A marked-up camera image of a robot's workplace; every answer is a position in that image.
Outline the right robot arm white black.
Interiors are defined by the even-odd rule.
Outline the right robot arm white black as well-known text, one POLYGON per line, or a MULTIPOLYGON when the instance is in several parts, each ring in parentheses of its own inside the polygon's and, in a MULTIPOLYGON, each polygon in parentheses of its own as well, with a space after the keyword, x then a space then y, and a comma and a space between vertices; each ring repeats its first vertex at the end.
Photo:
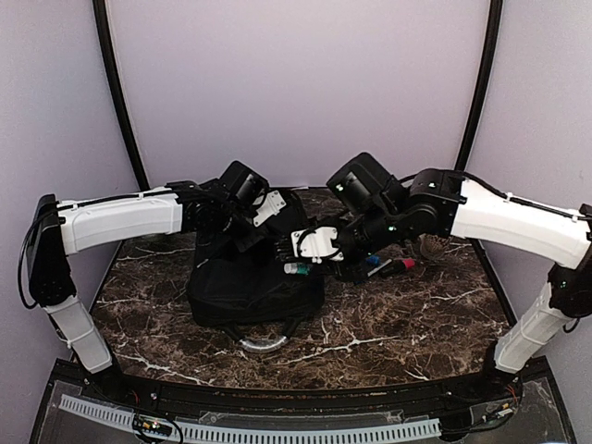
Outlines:
POLYGON ((546 206, 459 170, 427 168, 404 186, 372 155, 342 166, 327 187, 352 214, 293 231, 277 243, 284 263, 324 265, 344 280, 358 278, 364 259, 422 235, 491 241, 553 261, 543 288, 517 324, 489 349, 472 382, 492 401, 508 379, 566 324, 591 314, 591 208, 546 206))

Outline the black marker blue cap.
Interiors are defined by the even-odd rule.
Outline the black marker blue cap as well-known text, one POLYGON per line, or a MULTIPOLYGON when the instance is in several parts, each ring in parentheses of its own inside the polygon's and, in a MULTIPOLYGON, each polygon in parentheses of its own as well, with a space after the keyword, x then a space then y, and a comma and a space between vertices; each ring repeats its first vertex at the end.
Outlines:
POLYGON ((389 260, 383 262, 379 256, 370 255, 362 263, 362 272, 364 278, 370 278, 389 263, 389 260))

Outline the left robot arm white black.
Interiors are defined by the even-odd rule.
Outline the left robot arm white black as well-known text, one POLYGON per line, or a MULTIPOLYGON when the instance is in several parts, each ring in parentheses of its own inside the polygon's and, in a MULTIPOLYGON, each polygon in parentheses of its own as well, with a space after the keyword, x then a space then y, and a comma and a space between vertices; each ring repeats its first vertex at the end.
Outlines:
POLYGON ((28 310, 41 307, 62 333, 93 385, 111 403, 130 396, 130 382, 80 301, 68 258, 107 243, 144 236, 200 232, 241 239, 287 207, 279 191, 239 161, 203 184, 168 182, 148 191, 82 201, 46 194, 37 203, 18 257, 18 294, 28 310))

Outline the black student backpack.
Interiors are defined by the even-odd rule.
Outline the black student backpack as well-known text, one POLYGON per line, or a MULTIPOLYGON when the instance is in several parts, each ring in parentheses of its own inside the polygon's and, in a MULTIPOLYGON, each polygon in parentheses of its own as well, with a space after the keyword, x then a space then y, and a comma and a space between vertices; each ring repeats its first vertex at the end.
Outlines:
POLYGON ((279 190, 285 206, 259 228, 199 231, 186 294, 193 321, 217 328, 249 352, 283 347, 297 326, 325 302, 324 277, 288 274, 275 253, 275 241, 308 228, 309 218, 295 191, 279 190), (276 341, 248 339, 244 325, 281 322, 276 341))

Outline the green white glue stick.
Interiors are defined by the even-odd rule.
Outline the green white glue stick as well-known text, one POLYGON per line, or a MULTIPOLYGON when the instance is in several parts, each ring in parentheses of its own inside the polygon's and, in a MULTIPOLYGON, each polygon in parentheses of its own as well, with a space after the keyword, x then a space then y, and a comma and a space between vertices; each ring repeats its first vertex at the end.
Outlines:
POLYGON ((286 263, 284 272, 288 275, 307 276, 310 273, 310 266, 304 263, 286 263))

